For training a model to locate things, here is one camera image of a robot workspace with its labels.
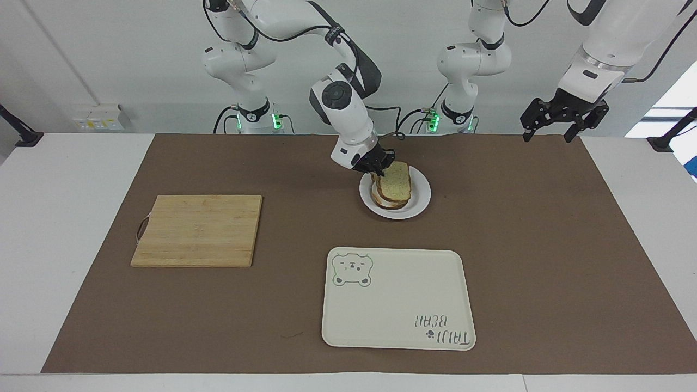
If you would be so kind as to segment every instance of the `brown mat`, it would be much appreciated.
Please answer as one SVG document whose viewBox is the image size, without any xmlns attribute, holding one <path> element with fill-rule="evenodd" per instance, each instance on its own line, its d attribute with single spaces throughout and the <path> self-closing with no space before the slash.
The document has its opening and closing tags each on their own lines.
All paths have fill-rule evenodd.
<svg viewBox="0 0 697 392">
<path fill-rule="evenodd" d="M 580 140 L 392 138 L 433 189 L 404 222 L 362 204 L 335 141 L 157 135 L 43 372 L 697 373 L 697 342 Z M 130 267 L 158 194 L 263 195 L 253 266 Z M 458 252 L 474 349 L 327 346 L 335 246 Z"/>
</svg>

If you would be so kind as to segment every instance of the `rectangular white tray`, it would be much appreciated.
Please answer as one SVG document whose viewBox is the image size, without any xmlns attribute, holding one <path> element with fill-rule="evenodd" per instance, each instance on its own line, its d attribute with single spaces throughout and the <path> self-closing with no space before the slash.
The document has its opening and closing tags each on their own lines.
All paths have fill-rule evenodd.
<svg viewBox="0 0 697 392">
<path fill-rule="evenodd" d="M 335 347 L 471 349 L 462 259 L 450 250 L 332 249 L 322 338 Z"/>
</svg>

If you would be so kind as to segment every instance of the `white table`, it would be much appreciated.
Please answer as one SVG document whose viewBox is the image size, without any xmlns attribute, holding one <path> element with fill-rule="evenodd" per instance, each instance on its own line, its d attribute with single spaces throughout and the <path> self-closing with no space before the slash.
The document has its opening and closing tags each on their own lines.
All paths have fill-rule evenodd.
<svg viewBox="0 0 697 392">
<path fill-rule="evenodd" d="M 0 391 L 697 391 L 697 375 L 39 375 L 152 139 L 48 134 L 0 166 Z M 644 140 L 583 142 L 697 336 L 697 184 Z"/>
</svg>

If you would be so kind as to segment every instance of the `black metal rod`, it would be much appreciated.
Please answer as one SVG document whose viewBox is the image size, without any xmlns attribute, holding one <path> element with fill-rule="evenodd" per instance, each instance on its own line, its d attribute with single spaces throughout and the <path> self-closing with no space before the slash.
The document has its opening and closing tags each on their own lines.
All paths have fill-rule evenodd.
<svg viewBox="0 0 697 392">
<path fill-rule="evenodd" d="M 697 120 L 697 106 L 695 106 L 690 113 L 685 115 L 685 117 L 682 117 L 682 119 L 680 119 L 680 121 L 678 121 L 665 135 L 653 139 L 652 143 L 662 149 L 667 149 L 671 140 L 695 120 Z"/>
<path fill-rule="evenodd" d="M 3 105 L 0 105 L 0 116 L 5 119 L 20 134 L 22 140 L 18 141 L 17 147 L 31 147 L 38 143 L 43 136 L 43 132 L 36 132 L 26 125 L 22 120 L 18 119 L 14 114 L 10 113 Z"/>
</svg>

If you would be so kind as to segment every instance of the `bear drawing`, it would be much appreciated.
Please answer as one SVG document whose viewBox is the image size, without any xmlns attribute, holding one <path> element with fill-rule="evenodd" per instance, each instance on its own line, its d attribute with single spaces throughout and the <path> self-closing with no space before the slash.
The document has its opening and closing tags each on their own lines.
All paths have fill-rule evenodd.
<svg viewBox="0 0 697 392">
<path fill-rule="evenodd" d="M 358 283 L 362 287 L 370 285 L 370 269 L 373 268 L 373 259 L 367 255 L 349 253 L 334 256 L 332 267 L 334 268 L 332 281 L 336 286 L 343 286 L 344 283 Z"/>
</svg>

